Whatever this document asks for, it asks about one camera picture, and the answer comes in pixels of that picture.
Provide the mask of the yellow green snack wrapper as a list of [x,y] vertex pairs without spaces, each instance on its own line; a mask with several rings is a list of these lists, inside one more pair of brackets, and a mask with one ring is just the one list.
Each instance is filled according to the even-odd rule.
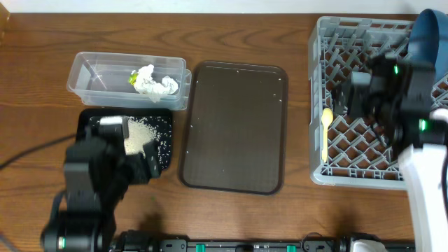
[[128,83],[131,85],[134,85],[137,81],[137,76],[138,76],[138,72],[133,71],[128,78]]

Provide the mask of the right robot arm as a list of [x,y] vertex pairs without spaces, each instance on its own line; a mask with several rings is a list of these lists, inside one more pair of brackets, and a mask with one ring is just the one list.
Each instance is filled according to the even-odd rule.
[[417,251],[447,250],[447,110],[433,109],[435,67],[382,54],[332,89],[333,111],[380,126],[404,177]]

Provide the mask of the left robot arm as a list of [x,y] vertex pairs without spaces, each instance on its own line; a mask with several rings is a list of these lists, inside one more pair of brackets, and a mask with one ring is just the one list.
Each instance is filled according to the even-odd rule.
[[160,177],[158,144],[128,155],[122,139],[86,137],[67,148],[66,188],[55,196],[41,233],[45,251],[107,251],[116,231],[114,211],[130,185]]

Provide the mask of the pale yellow plastic spoon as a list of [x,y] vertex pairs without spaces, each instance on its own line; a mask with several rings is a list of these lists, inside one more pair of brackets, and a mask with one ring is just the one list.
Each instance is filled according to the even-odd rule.
[[321,151],[322,161],[328,161],[328,128],[333,122],[333,111],[330,108],[324,108],[321,116],[323,126],[323,147]]

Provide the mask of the pink cup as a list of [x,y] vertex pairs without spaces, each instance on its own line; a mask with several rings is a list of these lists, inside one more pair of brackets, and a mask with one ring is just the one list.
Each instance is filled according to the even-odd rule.
[[448,123],[448,110],[446,108],[435,109],[430,113],[430,118]]

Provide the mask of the white tissue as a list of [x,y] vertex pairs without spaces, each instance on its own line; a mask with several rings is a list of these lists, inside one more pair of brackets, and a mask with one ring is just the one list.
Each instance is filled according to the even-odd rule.
[[149,97],[152,102],[159,102],[162,97],[174,94],[179,89],[179,84],[171,77],[165,76],[160,82],[153,78],[154,66],[141,67],[137,72],[138,76],[134,89],[139,93]]

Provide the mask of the large dark blue bowl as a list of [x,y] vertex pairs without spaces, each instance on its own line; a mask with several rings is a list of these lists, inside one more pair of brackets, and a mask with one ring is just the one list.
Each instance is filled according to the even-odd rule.
[[447,14],[427,8],[420,12],[409,35],[409,62],[418,69],[432,69],[425,86],[429,91],[447,74]]

